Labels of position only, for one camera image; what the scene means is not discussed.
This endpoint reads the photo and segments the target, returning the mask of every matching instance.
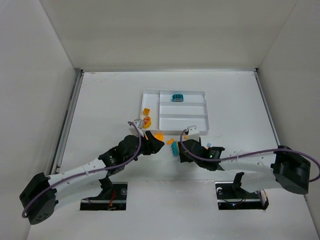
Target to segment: white tray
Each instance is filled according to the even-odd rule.
[[[172,102],[172,95],[183,94],[183,102]],[[204,91],[156,90],[143,91],[140,118],[150,109],[152,124],[148,129],[163,134],[180,134],[188,126],[196,125],[201,134],[209,131],[207,102]]]

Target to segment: teal object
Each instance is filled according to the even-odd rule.
[[[178,157],[178,156],[179,156],[179,149],[178,149],[178,143],[177,143],[177,141],[174,141],[174,142],[171,144],[171,148],[172,148],[173,156]]]
[[[172,95],[172,102],[183,102],[184,96],[182,94],[173,94]]]

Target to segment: small blue object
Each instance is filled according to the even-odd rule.
[[[179,156],[179,149],[178,149],[178,143],[177,143],[177,141],[174,141],[174,142],[171,144],[171,148],[172,148],[173,156],[178,157],[178,156]]]
[[[184,96],[182,94],[173,94],[172,95],[172,102],[183,102]]]

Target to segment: wall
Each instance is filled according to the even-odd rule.
[[[258,74],[281,143],[320,160],[320,1],[298,1]],[[311,183],[307,195],[318,232],[319,189]]]
[[[257,68],[297,0],[41,0],[74,67]]]
[[[75,72],[39,0],[0,0],[0,239],[27,237],[19,195],[54,154]]]

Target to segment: yellow object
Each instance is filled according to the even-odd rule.
[[[162,133],[156,133],[154,137],[160,141],[164,141],[164,135]]]
[[[149,116],[146,116],[144,119],[143,119],[143,126],[142,126],[142,128],[144,128],[144,129],[147,129],[147,128],[149,128],[150,126],[151,126],[151,117],[149,117]]]
[[[143,115],[149,116],[149,114],[150,114],[150,109],[149,109],[149,108],[145,108],[145,109],[143,110]]]
[[[174,140],[173,138],[171,138],[169,141],[166,142],[166,144],[173,144],[174,141],[175,141],[175,140]]]

